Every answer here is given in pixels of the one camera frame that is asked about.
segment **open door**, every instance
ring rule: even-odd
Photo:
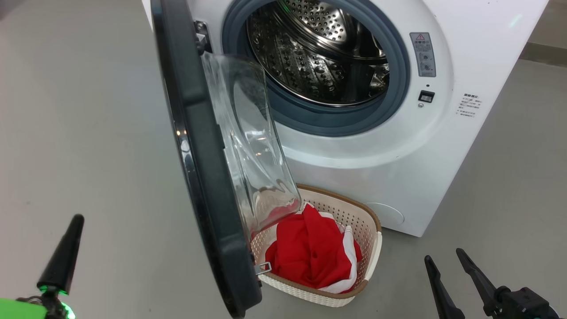
[[[266,271],[255,265],[250,240],[301,203],[269,113],[264,71],[206,53],[185,0],[152,0],[151,16],[203,244],[228,311],[244,317],[262,299],[257,274]]]

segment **laundry basket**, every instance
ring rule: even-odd
[[[295,297],[328,307],[342,307],[366,288],[382,248],[382,227],[374,212],[364,204],[355,202],[339,194],[320,188],[298,184],[304,202],[311,203],[318,211],[333,214],[335,220],[350,225],[354,239],[362,252],[358,263],[357,280],[353,289],[347,293],[329,293],[291,282],[280,276],[266,273],[260,275],[262,282]],[[272,226],[259,233],[252,240],[252,251],[256,263],[265,262],[265,253],[276,237],[276,227]]]

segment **washing machine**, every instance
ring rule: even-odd
[[[295,181],[419,237],[547,0],[187,3],[205,49],[264,67]]]

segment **red cloth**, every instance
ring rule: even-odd
[[[315,289],[349,278],[352,264],[345,254],[344,235],[333,219],[321,216],[313,206],[283,219],[276,236],[265,255],[272,273]],[[356,241],[354,249],[359,262],[362,253]]]

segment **sticker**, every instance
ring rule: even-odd
[[[428,32],[411,32],[413,50],[416,53],[417,71],[420,77],[436,76],[435,55],[433,55],[433,44]]]
[[[482,103],[483,102],[479,99],[478,95],[465,93],[461,97],[461,101],[457,106],[455,114],[461,117],[476,117],[480,111],[480,106]]]

